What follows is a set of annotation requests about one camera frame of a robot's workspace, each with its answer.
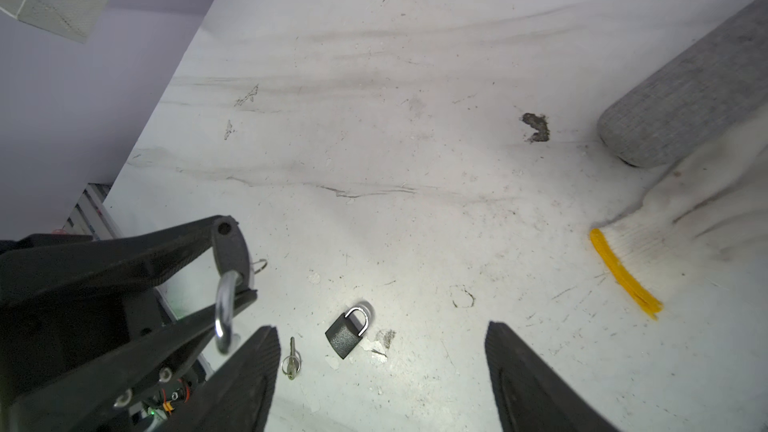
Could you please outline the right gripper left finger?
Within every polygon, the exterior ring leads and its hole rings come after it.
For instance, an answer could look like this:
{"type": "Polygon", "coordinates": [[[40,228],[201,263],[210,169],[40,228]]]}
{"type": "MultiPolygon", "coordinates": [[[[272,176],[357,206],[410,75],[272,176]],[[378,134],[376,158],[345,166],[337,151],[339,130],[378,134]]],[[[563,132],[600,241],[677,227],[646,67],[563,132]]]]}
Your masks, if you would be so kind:
{"type": "Polygon", "coordinates": [[[161,431],[262,431],[281,357],[277,329],[259,328],[161,431]]]}

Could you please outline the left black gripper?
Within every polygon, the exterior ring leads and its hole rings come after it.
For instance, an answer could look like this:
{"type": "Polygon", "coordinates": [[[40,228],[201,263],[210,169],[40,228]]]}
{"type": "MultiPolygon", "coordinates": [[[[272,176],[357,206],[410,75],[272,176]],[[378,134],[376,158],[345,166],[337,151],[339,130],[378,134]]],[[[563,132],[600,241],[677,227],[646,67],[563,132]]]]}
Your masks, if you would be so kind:
{"type": "Polygon", "coordinates": [[[212,250],[252,283],[237,221],[215,215],[120,239],[33,234],[1,242],[1,428],[131,431],[130,409],[187,391],[215,308],[174,321],[157,287],[212,250]]]}

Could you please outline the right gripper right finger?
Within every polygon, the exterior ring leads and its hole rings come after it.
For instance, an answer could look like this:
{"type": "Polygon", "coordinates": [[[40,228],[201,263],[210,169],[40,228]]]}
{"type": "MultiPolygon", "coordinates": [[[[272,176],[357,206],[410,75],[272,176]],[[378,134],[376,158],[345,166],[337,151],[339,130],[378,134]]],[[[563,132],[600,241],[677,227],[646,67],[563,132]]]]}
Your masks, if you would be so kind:
{"type": "Polygon", "coordinates": [[[488,325],[485,354],[504,431],[614,431],[509,326],[488,325]]]}

